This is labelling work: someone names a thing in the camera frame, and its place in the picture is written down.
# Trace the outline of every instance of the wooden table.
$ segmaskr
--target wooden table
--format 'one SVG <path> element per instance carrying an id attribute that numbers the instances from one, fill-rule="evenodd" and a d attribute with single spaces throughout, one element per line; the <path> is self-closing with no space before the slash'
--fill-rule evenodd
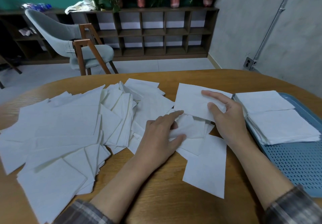
<path id="1" fill-rule="evenodd" d="M 65 91 L 77 94 L 103 84 L 115 84 L 119 81 L 125 83 L 128 78 L 159 82 L 159 88 L 172 101 L 175 101 L 179 83 L 230 93 L 277 90 L 295 96 L 322 117 L 321 99 L 272 77 L 240 70 L 173 71 L 78 76 L 43 85 L 0 106 L 0 129 L 11 126 L 17 120 L 20 107 L 52 98 Z M 212 134 L 219 136 L 216 129 Z M 94 191 L 77 198 L 87 201 L 92 199 L 132 156 L 133 154 L 125 149 L 110 157 L 97 176 Z M 241 165 L 229 148 L 227 148 L 225 199 L 183 182 L 186 163 L 187 161 L 175 152 L 143 186 L 126 216 L 126 223 L 259 223 L 263 210 Z M 37 220 L 16 181 L 19 170 L 6 176 L 3 167 L 0 167 L 0 222 L 35 224 Z M 317 202 L 322 206 L 322 200 L 318 199 Z"/>

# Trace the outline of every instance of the forearm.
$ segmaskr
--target forearm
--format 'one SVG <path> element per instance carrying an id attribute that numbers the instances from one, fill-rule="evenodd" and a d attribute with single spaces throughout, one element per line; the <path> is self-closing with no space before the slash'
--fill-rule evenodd
<path id="1" fill-rule="evenodd" d="M 135 157 L 97 194 L 91 203 L 115 223 L 119 223 L 150 172 L 140 169 Z"/>
<path id="2" fill-rule="evenodd" d="M 264 209 L 294 186 L 250 140 L 231 146 Z"/>

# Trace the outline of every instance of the blue tray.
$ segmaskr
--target blue tray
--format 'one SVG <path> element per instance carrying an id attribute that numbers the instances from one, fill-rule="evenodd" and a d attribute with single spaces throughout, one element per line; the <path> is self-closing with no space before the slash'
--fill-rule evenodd
<path id="1" fill-rule="evenodd" d="M 295 97 L 280 92 L 295 110 L 322 133 L 322 120 Z M 248 124 L 256 143 L 294 185 L 301 184 L 315 198 L 322 197 L 322 140 L 317 142 L 294 142 L 276 145 L 261 145 Z"/>

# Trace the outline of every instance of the tile floor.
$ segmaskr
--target tile floor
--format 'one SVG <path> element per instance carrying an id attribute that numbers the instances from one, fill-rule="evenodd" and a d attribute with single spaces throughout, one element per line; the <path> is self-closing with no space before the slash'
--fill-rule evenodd
<path id="1" fill-rule="evenodd" d="M 207 58 L 118 61 L 114 65 L 119 73 L 214 69 Z M 0 71 L 0 81 L 5 86 L 0 89 L 0 104 L 43 84 L 80 75 L 69 64 L 22 65 L 19 69 L 20 75 L 12 69 Z M 91 70 L 92 75 L 104 74 L 100 66 Z"/>

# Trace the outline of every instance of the pile of napkins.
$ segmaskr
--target pile of napkins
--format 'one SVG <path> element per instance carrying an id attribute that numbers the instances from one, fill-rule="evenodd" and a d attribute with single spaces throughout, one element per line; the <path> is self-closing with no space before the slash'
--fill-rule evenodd
<path id="1" fill-rule="evenodd" d="M 201 95 L 205 89 L 222 91 L 179 84 L 173 102 L 158 86 L 128 79 L 20 109 L 18 121 L 0 134 L 0 157 L 6 174 L 24 165 L 17 180 L 39 223 L 53 222 L 75 195 L 92 192 L 95 176 L 111 155 L 106 146 L 113 154 L 125 148 L 135 154 L 147 120 L 182 109 L 169 138 L 187 135 L 177 149 L 188 160 L 183 181 L 223 198 L 226 144 L 208 135 L 214 125 L 207 103 L 223 111 L 225 106 Z"/>
<path id="2" fill-rule="evenodd" d="M 320 140 L 321 133 L 276 91 L 237 93 L 234 98 L 263 145 Z"/>

